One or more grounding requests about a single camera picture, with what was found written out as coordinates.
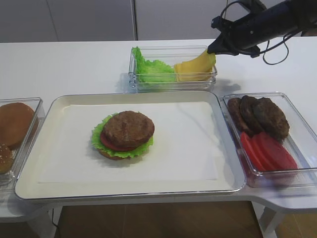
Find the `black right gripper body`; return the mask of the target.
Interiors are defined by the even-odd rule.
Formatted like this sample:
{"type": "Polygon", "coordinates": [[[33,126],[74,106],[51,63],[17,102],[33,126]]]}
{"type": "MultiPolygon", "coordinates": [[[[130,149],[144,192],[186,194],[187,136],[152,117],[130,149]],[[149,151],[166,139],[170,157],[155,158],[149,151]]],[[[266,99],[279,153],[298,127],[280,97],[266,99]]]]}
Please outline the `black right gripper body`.
{"type": "Polygon", "coordinates": [[[260,43],[260,34],[256,32],[256,29],[262,26],[262,14],[248,14],[236,21],[217,16],[211,21],[211,27],[220,31],[234,51],[233,56],[238,54],[258,56],[261,54],[261,50],[257,46],[260,43]]]}

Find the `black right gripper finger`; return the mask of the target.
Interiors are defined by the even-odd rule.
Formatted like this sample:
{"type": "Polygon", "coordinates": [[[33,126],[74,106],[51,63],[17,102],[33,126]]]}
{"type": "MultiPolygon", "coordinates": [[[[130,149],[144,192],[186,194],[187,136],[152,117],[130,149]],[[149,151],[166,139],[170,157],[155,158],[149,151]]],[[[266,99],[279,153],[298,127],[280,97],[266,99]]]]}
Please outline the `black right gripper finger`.
{"type": "Polygon", "coordinates": [[[207,53],[215,55],[234,55],[234,51],[229,46],[222,34],[220,34],[209,46],[207,53]]]}

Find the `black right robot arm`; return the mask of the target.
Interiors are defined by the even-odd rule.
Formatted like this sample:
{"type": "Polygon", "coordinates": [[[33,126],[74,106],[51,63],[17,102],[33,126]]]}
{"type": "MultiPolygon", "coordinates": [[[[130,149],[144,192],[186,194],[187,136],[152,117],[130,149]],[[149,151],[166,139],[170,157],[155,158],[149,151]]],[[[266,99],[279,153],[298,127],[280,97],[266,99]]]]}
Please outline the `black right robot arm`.
{"type": "Polygon", "coordinates": [[[214,18],[211,27],[220,35],[208,46],[207,52],[216,55],[243,54],[252,58],[263,54],[259,44],[284,36],[283,42],[317,26],[315,0],[285,0],[266,8],[259,0],[236,0],[229,5],[241,5],[248,14],[230,21],[223,13],[214,18]]]}

